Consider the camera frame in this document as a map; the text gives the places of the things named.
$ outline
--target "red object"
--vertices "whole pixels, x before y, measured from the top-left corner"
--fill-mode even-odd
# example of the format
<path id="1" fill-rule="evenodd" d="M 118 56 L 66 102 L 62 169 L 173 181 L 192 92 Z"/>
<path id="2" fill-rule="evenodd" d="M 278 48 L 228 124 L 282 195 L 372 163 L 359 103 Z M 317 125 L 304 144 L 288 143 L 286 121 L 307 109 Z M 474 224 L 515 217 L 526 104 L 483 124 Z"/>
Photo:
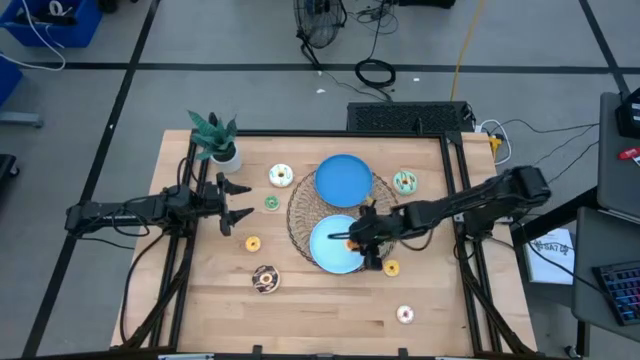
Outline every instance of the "red object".
<path id="1" fill-rule="evenodd" d="M 621 152 L 620 154 L 618 154 L 618 159 L 627 160 L 627 159 L 632 159 L 636 156 L 640 156 L 640 147 L 627 149 Z"/>

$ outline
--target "white pot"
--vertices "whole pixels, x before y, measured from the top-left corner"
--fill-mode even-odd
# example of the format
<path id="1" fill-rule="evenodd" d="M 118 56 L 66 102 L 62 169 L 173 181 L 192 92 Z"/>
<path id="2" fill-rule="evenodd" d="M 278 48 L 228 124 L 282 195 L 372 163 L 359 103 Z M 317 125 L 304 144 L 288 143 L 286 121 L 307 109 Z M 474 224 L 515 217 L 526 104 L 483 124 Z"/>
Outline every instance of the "white pot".
<path id="1" fill-rule="evenodd" d="M 240 156 L 240 149 L 236 146 L 236 154 L 229 161 L 220 162 L 216 158 L 211 156 L 211 161 L 218 166 L 218 171 L 222 171 L 225 174 L 231 174 L 242 167 L 242 156 Z"/>

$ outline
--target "blue bin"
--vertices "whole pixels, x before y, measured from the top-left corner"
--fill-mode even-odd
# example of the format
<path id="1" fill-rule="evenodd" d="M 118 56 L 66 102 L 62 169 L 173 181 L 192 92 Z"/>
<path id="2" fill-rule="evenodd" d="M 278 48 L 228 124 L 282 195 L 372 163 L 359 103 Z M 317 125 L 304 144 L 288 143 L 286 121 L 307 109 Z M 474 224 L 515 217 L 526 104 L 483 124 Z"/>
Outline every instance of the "blue bin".
<path id="1" fill-rule="evenodd" d="M 0 106 L 11 95 L 20 78 L 22 73 L 18 67 L 0 57 Z"/>
<path id="2" fill-rule="evenodd" d="M 50 0 L 26 1 L 31 15 L 34 15 L 42 7 L 49 8 Z M 73 6 L 78 24 L 74 26 L 51 25 L 47 34 L 47 31 L 45 31 L 46 24 L 34 23 L 36 30 L 53 47 L 56 47 L 54 41 L 64 47 L 87 47 L 96 32 L 98 24 L 100 24 L 100 19 L 102 19 L 102 12 L 98 9 L 97 0 L 59 1 L 65 9 L 68 5 Z M 0 16 L 0 27 L 7 29 L 24 46 L 46 46 L 33 32 L 29 24 L 23 25 L 13 22 L 22 8 L 22 0 L 12 0 L 5 12 Z"/>

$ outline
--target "wooden tabletop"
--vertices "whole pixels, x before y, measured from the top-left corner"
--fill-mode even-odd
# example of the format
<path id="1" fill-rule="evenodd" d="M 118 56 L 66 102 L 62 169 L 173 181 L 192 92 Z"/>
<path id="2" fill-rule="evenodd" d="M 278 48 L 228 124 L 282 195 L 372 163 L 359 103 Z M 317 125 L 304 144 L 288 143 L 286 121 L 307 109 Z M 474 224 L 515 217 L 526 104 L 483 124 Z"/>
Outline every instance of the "wooden tabletop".
<path id="1" fill-rule="evenodd" d="M 472 185 L 495 175 L 486 135 L 463 134 L 463 139 Z M 188 144 L 189 131 L 165 132 L 150 193 L 175 183 L 176 167 L 186 156 Z M 462 280 L 452 253 L 450 220 L 436 227 L 425 251 L 395 246 L 389 258 L 397 260 L 401 270 L 393 278 L 373 271 L 326 273 L 297 252 L 286 227 L 286 204 L 296 183 L 322 160 L 337 153 L 360 157 L 388 183 L 400 169 L 416 174 L 418 191 L 400 197 L 400 202 L 446 196 L 438 140 L 239 137 L 237 145 L 243 167 L 228 178 L 253 191 L 227 197 L 229 208 L 256 210 L 232 229 L 230 237 L 220 234 L 218 217 L 199 221 L 179 351 L 247 353 L 253 345 L 262 345 L 265 353 L 277 354 L 395 355 L 398 348 L 405 347 L 410 355 L 473 355 Z M 456 189 L 460 190 L 453 148 L 451 158 Z M 267 174 L 276 163 L 293 168 L 294 184 L 284 189 L 270 185 Z M 216 172 L 216 166 L 211 164 L 208 179 L 214 180 Z M 281 201 L 275 212 L 267 211 L 263 205 L 269 195 Z M 244 246 L 251 235 L 262 239 L 262 247 L 255 253 Z M 497 226 L 494 237 L 511 242 L 505 226 Z M 152 238 L 139 240 L 136 254 Z M 419 238 L 412 243 L 421 244 L 424 240 Z M 129 336 L 157 299 L 167 244 L 168 239 L 163 240 L 148 252 L 133 275 L 126 314 Z M 483 247 L 494 304 L 522 341 L 535 349 L 514 252 L 493 242 L 484 242 Z M 254 270 L 263 264 L 275 266 L 282 278 L 280 287 L 269 295 L 257 293 L 251 284 Z M 403 325 L 396 319 L 400 305 L 414 309 L 412 324 Z M 485 315 L 477 301 L 476 305 L 483 347 L 489 350 Z M 161 344 L 168 341 L 172 315 L 170 305 Z M 120 342 L 115 331 L 113 344 Z"/>

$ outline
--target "table leg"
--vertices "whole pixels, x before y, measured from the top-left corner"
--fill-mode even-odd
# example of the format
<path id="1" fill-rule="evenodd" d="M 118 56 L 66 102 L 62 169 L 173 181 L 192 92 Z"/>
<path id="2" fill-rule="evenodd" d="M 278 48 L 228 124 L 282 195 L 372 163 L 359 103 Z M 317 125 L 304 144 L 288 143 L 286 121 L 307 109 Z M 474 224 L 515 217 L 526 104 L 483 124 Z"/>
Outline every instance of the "table leg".
<path id="1" fill-rule="evenodd" d="M 527 222 L 522 228 L 517 227 L 511 231 L 513 246 L 522 246 L 530 240 L 537 239 L 549 231 L 575 220 L 578 209 L 581 207 L 589 207 L 592 209 L 600 208 L 598 205 L 597 190 L 597 186 L 594 186 L 569 202 L 560 205 L 537 219 Z"/>
<path id="2" fill-rule="evenodd" d="M 589 338 L 591 337 L 591 325 L 578 320 L 578 339 L 576 341 L 576 352 L 582 357 L 589 356 Z"/>

